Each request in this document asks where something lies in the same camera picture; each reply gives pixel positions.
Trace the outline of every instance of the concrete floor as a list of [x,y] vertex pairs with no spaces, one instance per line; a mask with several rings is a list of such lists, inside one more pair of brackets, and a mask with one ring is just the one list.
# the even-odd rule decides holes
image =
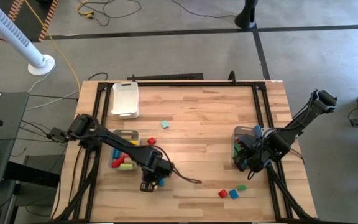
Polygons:
[[[243,4],[242,0],[177,1],[191,11],[215,16],[238,14]],[[60,1],[50,31],[53,35],[64,35],[236,28],[231,17],[194,16],[167,0],[139,2],[143,10],[137,14],[113,19],[109,26],[100,27],[96,21],[77,15],[76,1]],[[133,2],[117,0],[106,10],[124,14],[136,7]],[[358,1],[260,1],[256,19],[258,27],[357,25]],[[336,112],[308,126],[300,144],[320,219],[358,223],[358,128],[352,128],[346,119],[356,107],[358,96],[358,29],[271,32],[261,33],[260,38],[270,76],[284,80],[292,113],[305,104],[315,88],[328,90],[339,98]],[[110,80],[122,80],[132,74],[197,72],[204,73],[205,79],[226,79],[230,70],[239,79],[263,79],[251,33],[59,40],[57,44],[81,80],[98,72],[109,73]],[[55,57],[57,69],[33,93],[63,96],[76,91],[70,70],[50,41],[35,45],[44,54]],[[0,91],[27,91],[36,80],[27,73],[25,60],[0,42]],[[48,99],[31,98],[29,106],[45,102]],[[60,101],[26,112],[25,120],[65,129],[75,106],[75,101]],[[20,136],[33,137],[27,133]],[[24,147],[28,148],[28,155],[59,154],[62,150],[53,145],[17,141],[13,154]],[[12,160],[21,162],[23,158]],[[16,223],[38,220],[21,210]]]

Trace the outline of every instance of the wooden table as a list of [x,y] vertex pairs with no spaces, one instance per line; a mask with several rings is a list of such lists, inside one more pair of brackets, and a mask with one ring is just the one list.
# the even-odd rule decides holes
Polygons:
[[[97,84],[98,82],[84,82],[77,114],[92,114]],[[266,81],[266,86],[275,126],[285,126],[291,121],[291,113],[284,84],[281,81]],[[234,128],[258,125],[250,87],[139,87],[139,96],[140,116],[129,120],[118,120],[110,113],[111,97],[106,127],[111,131],[137,130],[142,139],[141,144],[146,144],[149,137],[157,138],[157,145],[166,150],[184,176],[201,179],[203,183],[191,184],[172,174],[165,181],[165,186],[154,193],[140,192],[141,170],[123,172],[109,168],[111,147],[104,144],[92,222],[275,220],[266,171],[247,180],[248,170],[239,172],[231,165],[231,136]],[[160,122],[163,120],[169,122],[168,129],[162,129]],[[293,148],[300,151],[298,143]],[[57,215],[68,204],[78,150],[75,142],[69,143],[62,169],[62,194]],[[80,178],[83,156],[84,152],[78,160],[74,192]],[[288,153],[282,162],[289,191],[305,211],[315,217],[302,160],[297,155]],[[220,190],[228,191],[241,184],[245,184],[248,189],[239,192],[238,199],[219,198]],[[279,190],[278,193],[284,217],[282,195]],[[85,214],[87,195],[86,192],[80,218]]]

